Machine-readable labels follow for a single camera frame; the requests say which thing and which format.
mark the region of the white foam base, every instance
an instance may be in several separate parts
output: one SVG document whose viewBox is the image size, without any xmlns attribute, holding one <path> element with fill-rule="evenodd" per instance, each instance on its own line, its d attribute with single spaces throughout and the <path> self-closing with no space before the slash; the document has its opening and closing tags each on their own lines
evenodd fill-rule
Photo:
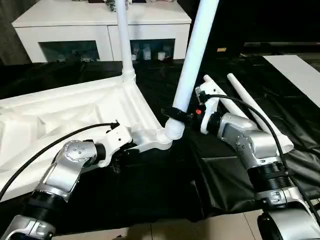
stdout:
<svg viewBox="0 0 320 240">
<path fill-rule="evenodd" d="M 117 76 L 0 100 L 0 189 L 51 142 L 77 129 L 116 120 L 129 128 L 138 144 L 135 148 L 142 152 L 172 145 L 135 79 Z M 65 142 L 99 141 L 109 129 L 92 128 L 52 147 L 18 176 L 2 201 L 33 191 Z"/>
</svg>

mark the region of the black tablecloth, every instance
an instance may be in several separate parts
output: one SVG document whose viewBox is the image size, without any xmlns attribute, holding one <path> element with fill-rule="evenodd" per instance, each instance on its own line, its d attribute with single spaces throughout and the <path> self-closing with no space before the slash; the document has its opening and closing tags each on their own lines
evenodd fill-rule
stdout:
<svg viewBox="0 0 320 240">
<path fill-rule="evenodd" d="M 49 63 L 1 66 L 0 98 L 118 76 L 119 62 Z M 161 108 L 171 106 L 182 62 L 135 64 L 136 83 L 164 126 Z M 320 197 L 320 111 L 300 90 L 262 57 L 221 58 L 202 63 L 197 85 L 210 75 L 229 95 L 234 73 L 295 150 L 286 154 L 289 167 L 310 198 Z M 190 107 L 197 104 L 192 96 Z M 186 129 L 169 150 L 152 149 L 81 176 L 58 234 L 127 227 L 159 219 L 210 216 L 257 209 L 247 172 L 234 151 L 212 135 Z M 26 195 L 0 204 L 0 232 L 19 212 Z"/>
</svg>

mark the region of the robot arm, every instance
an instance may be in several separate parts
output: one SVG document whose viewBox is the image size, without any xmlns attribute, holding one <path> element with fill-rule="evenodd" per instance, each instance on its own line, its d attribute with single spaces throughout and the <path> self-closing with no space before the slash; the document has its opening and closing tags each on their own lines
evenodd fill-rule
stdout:
<svg viewBox="0 0 320 240">
<path fill-rule="evenodd" d="M 298 188 L 290 179 L 274 137 L 261 131 L 256 123 L 242 116 L 217 112 L 219 98 L 225 95 L 219 87 L 206 81 L 195 89 L 205 111 L 197 109 L 186 114 L 177 108 L 164 109 L 163 113 L 185 124 L 200 129 L 203 134 L 213 134 L 229 144 L 247 170 L 256 192 L 257 204 L 263 214 L 258 217 L 258 227 L 264 240 L 320 239 L 320 228 Z M 228 105 L 233 112 L 242 111 Z"/>
<path fill-rule="evenodd" d="M 98 143 L 92 140 L 65 143 L 1 240 L 51 239 L 81 173 L 108 166 L 112 155 L 131 141 L 128 129 L 118 125 Z"/>
</svg>

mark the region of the white rod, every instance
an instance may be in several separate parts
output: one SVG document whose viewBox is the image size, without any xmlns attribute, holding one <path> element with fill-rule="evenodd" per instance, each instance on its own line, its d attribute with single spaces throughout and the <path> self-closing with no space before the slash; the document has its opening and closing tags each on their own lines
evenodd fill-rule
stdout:
<svg viewBox="0 0 320 240">
<path fill-rule="evenodd" d="M 271 121 L 271 119 L 267 116 L 267 114 L 261 109 L 261 107 L 257 104 L 257 102 L 251 97 L 251 95 L 247 92 L 247 90 L 241 85 L 241 83 L 238 81 L 238 79 L 233 75 L 232 73 L 229 73 L 227 75 L 227 78 L 229 79 L 230 83 L 234 87 L 234 89 L 237 91 L 241 99 L 246 102 L 247 104 L 254 107 L 259 113 L 262 114 L 262 116 L 269 122 L 271 127 L 273 128 L 275 134 L 278 136 L 279 142 L 281 144 L 281 148 L 283 153 L 288 153 L 294 148 L 294 144 L 290 141 L 290 139 L 282 134 L 280 130 L 276 127 L 276 125 Z M 269 128 L 267 125 L 262 121 L 262 119 L 253 113 L 251 111 L 253 117 L 257 121 L 257 123 L 260 125 L 263 131 L 271 134 Z"/>
<path fill-rule="evenodd" d="M 173 107 L 184 112 L 188 109 L 190 98 L 195 87 L 218 3 L 219 0 L 200 0 L 173 101 Z M 169 118 L 165 124 L 165 134 L 172 140 L 180 139 L 184 133 L 184 129 L 185 125 L 173 118 Z"/>
<path fill-rule="evenodd" d="M 219 87 L 218 84 L 216 84 L 216 82 L 209 75 L 205 75 L 203 79 L 206 82 L 214 82 L 216 94 L 227 96 L 227 94 Z M 230 113 L 248 119 L 247 115 L 245 115 L 245 113 L 232 100 L 225 98 L 220 98 L 219 100 L 223 103 L 223 105 L 226 107 L 226 109 L 228 109 Z"/>
<path fill-rule="evenodd" d="M 135 70 L 132 64 L 125 0 L 115 0 L 115 8 L 121 45 L 122 74 L 125 78 L 132 79 L 135 77 Z"/>
</svg>

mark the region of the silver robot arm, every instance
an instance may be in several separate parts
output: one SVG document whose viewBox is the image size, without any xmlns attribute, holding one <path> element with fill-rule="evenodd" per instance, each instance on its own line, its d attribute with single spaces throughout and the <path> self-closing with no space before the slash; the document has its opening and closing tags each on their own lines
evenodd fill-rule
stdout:
<svg viewBox="0 0 320 240">
<path fill-rule="evenodd" d="M 16 215 L 1 240 L 49 240 L 84 171 L 106 167 L 112 155 L 132 137 L 125 126 L 107 132 L 100 142 L 72 140 L 57 153 L 22 212 Z"/>
<path fill-rule="evenodd" d="M 277 155 L 273 137 L 250 119 L 231 113 L 211 118 L 217 137 L 236 151 L 263 209 L 258 227 L 264 240 L 320 239 L 320 228 Z"/>
</svg>

